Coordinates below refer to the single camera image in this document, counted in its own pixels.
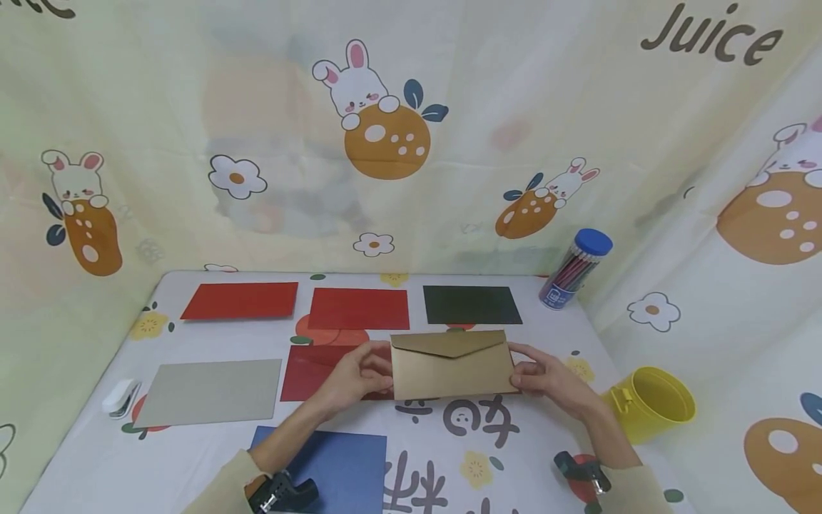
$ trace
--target beige sleeve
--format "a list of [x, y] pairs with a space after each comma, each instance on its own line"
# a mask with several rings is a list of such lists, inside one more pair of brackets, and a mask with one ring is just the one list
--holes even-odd
[[673, 514], [653, 471], [641, 465], [627, 470], [603, 466], [611, 490], [599, 497], [603, 514]]
[[262, 474], [252, 456], [239, 451], [183, 514], [252, 514], [244, 488]]

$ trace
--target dark red envelope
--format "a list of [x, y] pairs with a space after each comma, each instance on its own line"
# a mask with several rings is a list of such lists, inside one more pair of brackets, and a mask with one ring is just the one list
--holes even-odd
[[[308, 400], [331, 375], [343, 355], [351, 350], [352, 346], [292, 346], [279, 400]], [[376, 350], [374, 354], [391, 361], [390, 348]], [[371, 393], [363, 400], [394, 400], [394, 392], [385, 395]]]
[[288, 317], [297, 282], [200, 284], [180, 319]]
[[405, 289], [314, 289], [310, 329], [408, 330]]

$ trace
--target table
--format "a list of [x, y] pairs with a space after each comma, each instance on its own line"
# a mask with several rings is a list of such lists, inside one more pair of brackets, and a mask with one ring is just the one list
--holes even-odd
[[[293, 319], [272, 321], [182, 322], [178, 318], [200, 284], [219, 282], [298, 281]], [[523, 325], [478, 325], [470, 330], [504, 328], [508, 340], [528, 343], [562, 360], [575, 359], [597, 391], [621, 378], [582, 308], [572, 303], [561, 312], [543, 307], [535, 276], [380, 276], [311, 275], [222, 271], [174, 271], [157, 285], [146, 307], [159, 322], [156, 333], [127, 336], [91, 394], [22, 512], [83, 514], [177, 514], [215, 476], [239, 448], [248, 448], [258, 425], [277, 426], [298, 406], [280, 403], [274, 418], [224, 424], [129, 429], [131, 416], [111, 420], [100, 403], [126, 377], [139, 378], [148, 391], [161, 364], [218, 360], [283, 359], [295, 327], [308, 314], [314, 287], [406, 289], [411, 332], [445, 331], [428, 325], [423, 285], [505, 285], [510, 287]], [[367, 331], [371, 339], [390, 333]], [[478, 426], [474, 422], [479, 415]], [[321, 429], [374, 433], [388, 437], [386, 512], [441, 514], [529, 514], [578, 512], [585, 504], [552, 463], [559, 451], [590, 452], [579, 424], [547, 401], [525, 396], [485, 396], [419, 402], [361, 402]], [[653, 467], [664, 489], [677, 489], [665, 459], [650, 446], [640, 456]], [[397, 470], [405, 472], [396, 476]], [[471, 480], [461, 472], [466, 461], [479, 469]], [[411, 474], [432, 478], [417, 487]], [[433, 485], [444, 477], [442, 487]], [[416, 506], [411, 500], [419, 498]], [[691, 514], [687, 499], [673, 503], [677, 514]]]

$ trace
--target right hand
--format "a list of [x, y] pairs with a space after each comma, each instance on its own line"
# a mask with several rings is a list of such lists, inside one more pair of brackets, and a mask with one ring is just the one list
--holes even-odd
[[514, 366], [512, 386], [531, 395], [547, 396], [568, 415], [580, 421], [603, 414], [611, 415], [605, 401], [553, 355], [530, 345], [508, 343], [508, 347], [512, 352], [535, 361]]
[[370, 340], [348, 352], [306, 403], [316, 405], [328, 420], [368, 393], [388, 392], [394, 385], [391, 362], [379, 353], [389, 351], [388, 341]]

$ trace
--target yellow flower illustration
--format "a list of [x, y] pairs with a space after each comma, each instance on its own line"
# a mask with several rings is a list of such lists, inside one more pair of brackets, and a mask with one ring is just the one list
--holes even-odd
[[380, 281], [390, 284], [392, 287], [400, 287], [408, 279], [408, 273], [383, 273], [380, 275]]
[[465, 452], [465, 460], [459, 465], [459, 472], [474, 489], [480, 489], [494, 479], [488, 466], [488, 457], [475, 451]]
[[169, 317], [156, 311], [142, 313], [129, 332], [133, 340], [155, 338], [163, 333], [163, 328], [169, 322]]
[[596, 375], [593, 374], [593, 370], [591, 369], [591, 365], [588, 364], [588, 361], [585, 359], [569, 357], [565, 364], [577, 377], [582, 378], [588, 383], [593, 382], [596, 378]]

